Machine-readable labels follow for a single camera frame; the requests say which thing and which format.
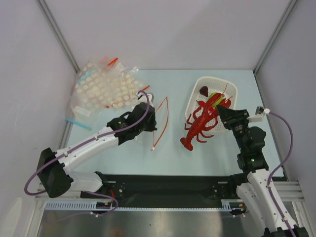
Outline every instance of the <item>lobster leg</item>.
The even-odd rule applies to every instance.
[[[187,124],[192,125],[192,123],[190,122],[190,118],[191,118],[191,114],[189,115],[189,117],[187,119]]]
[[[190,128],[187,127],[187,124],[186,124],[186,123],[184,124],[184,130],[190,130]]]
[[[197,119],[197,112],[199,112],[202,109],[202,106],[199,106],[194,112],[193,112],[193,118]]]
[[[202,135],[202,137],[204,137],[204,138],[211,138],[211,137],[214,137],[214,135],[206,136],[206,135],[204,135],[204,134],[203,134],[203,132],[202,132],[202,131],[200,132],[200,134],[201,134],[201,135]]]
[[[217,119],[217,117],[216,117],[216,118],[215,118],[215,124],[212,125],[212,126],[210,126],[210,127],[206,127],[206,128],[204,129],[204,131],[209,131],[209,130],[215,128],[217,124],[218,124],[218,119]]]
[[[198,142],[205,143],[206,141],[201,141],[201,140],[198,138],[198,135],[197,135],[197,141],[198,141]]]

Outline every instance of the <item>lobster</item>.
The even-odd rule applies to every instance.
[[[180,139],[180,142],[182,145],[187,148],[189,151],[193,150],[193,145],[191,144],[191,141],[195,136],[197,136],[197,141],[201,143],[205,143],[206,141],[202,141],[199,139],[199,135],[201,134],[204,138],[211,138],[214,135],[206,136],[203,134],[203,131],[209,131],[216,127],[218,124],[218,110],[217,108],[213,108],[214,104],[218,102],[222,98],[224,93],[215,93],[209,100],[205,103],[204,106],[199,106],[187,119],[187,124],[191,125],[191,127],[187,127],[186,123],[184,124],[184,129],[188,130],[188,134],[186,137],[183,137]],[[219,102],[219,105],[224,106],[228,108],[231,105],[230,98],[225,100],[222,99]],[[199,112],[203,108],[202,114],[197,117],[197,112]],[[190,122],[191,115],[194,118],[194,122]],[[206,124],[210,122],[212,119],[215,119],[215,124],[209,127],[206,127]]]

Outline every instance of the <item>light blue tabletop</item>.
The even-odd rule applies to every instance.
[[[234,83],[238,88],[236,109],[248,109],[251,115],[254,114],[257,106],[262,105],[262,101],[252,71],[140,70],[138,75],[140,80],[151,85],[148,92],[154,93],[155,106],[168,96],[169,124],[161,141],[156,149],[151,151],[152,135],[147,134],[140,139],[143,142],[128,141],[91,158],[78,167],[78,171],[101,171],[106,174],[203,176],[241,173],[237,164],[239,149],[231,131],[207,139],[207,143],[203,144],[194,139],[192,152],[182,146],[180,138],[187,134],[184,130],[185,109],[191,91],[197,79],[202,76],[217,77]],[[117,111],[105,109],[95,122],[92,131],[73,125],[68,145],[91,136],[111,119],[126,111],[126,108]],[[263,148],[263,154],[270,170],[274,169],[280,161],[267,119],[253,123],[251,126],[259,126],[266,131],[266,146]],[[275,176],[283,176],[282,171],[279,170]]]

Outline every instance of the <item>white basket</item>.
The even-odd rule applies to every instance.
[[[225,98],[228,99],[232,96],[232,98],[230,99],[232,101],[231,106],[229,107],[230,109],[234,109],[235,105],[236,105],[236,100],[237,100],[237,95],[238,95],[238,90],[237,87],[232,84],[229,81],[223,80],[223,79],[219,79],[219,78],[214,78],[214,77],[201,77],[200,79],[197,80],[187,109],[186,109],[186,119],[188,119],[189,115],[192,114],[198,107],[198,103],[197,100],[200,101],[207,101],[207,97],[203,96],[200,94],[199,90],[201,89],[202,86],[207,86],[208,87],[208,95],[210,95],[213,92],[219,92],[219,93],[223,93],[223,91],[225,90],[225,87],[227,85],[226,91],[224,92]],[[198,113],[197,113],[197,117],[200,116],[202,114],[203,109],[201,109]],[[193,117],[191,116],[190,118],[190,122],[194,122]],[[206,127],[212,126],[215,124],[215,120],[211,120],[210,122],[208,122],[206,124]],[[227,129],[224,128],[223,123],[221,122],[220,118],[218,117],[218,124],[216,125],[216,127],[214,127],[213,129],[211,129],[210,131],[204,131],[204,134],[207,135],[216,135],[219,133],[223,133],[227,131]]]

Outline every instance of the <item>white wall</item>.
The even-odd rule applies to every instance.
[[[40,152],[57,148],[74,70],[35,0],[3,0],[0,12],[0,220],[21,197],[21,237],[33,200],[24,184]]]
[[[294,149],[286,168],[292,180],[299,180],[316,225],[315,67],[316,1],[301,0],[257,78],[267,105],[293,128]],[[289,132],[278,120],[273,124],[286,154]]]
[[[252,70],[289,0],[47,0],[79,66]]]

